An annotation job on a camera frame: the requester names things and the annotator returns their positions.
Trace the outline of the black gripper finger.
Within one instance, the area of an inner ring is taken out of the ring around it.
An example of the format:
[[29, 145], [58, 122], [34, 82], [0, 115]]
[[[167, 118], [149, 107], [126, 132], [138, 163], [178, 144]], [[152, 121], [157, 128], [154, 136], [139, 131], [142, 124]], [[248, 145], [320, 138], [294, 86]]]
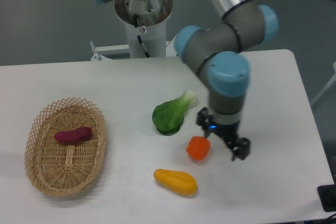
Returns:
[[197, 113], [196, 124], [200, 126], [204, 132], [204, 137], [208, 138], [212, 133], [212, 115], [209, 113], [207, 107], [202, 108]]
[[227, 143], [232, 152], [232, 161], [244, 160], [250, 154], [250, 140], [245, 137], [236, 137]]

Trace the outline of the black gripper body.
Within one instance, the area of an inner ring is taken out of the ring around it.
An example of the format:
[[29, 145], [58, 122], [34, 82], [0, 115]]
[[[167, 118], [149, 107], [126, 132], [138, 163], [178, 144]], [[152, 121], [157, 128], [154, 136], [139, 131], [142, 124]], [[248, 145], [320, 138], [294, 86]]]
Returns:
[[235, 148], [238, 140], [238, 128], [240, 119], [235, 122], [220, 122], [218, 118], [210, 115], [208, 118], [208, 130], [221, 138], [228, 148]]

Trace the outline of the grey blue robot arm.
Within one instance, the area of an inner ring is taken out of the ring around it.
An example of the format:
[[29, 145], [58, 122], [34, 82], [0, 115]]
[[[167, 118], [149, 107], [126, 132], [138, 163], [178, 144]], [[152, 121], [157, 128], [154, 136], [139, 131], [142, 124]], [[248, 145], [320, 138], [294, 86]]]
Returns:
[[[166, 20], [172, 0], [95, 0], [114, 2], [127, 31], [131, 58], [166, 55]], [[250, 67], [242, 52], [268, 41], [278, 31], [278, 17], [267, 5], [252, 0], [211, 0], [222, 24], [204, 30], [187, 26], [174, 41], [176, 54], [208, 88], [208, 106], [196, 123], [205, 136], [215, 134], [231, 150], [233, 158], [245, 159], [250, 140], [238, 136], [238, 127], [249, 85]]]

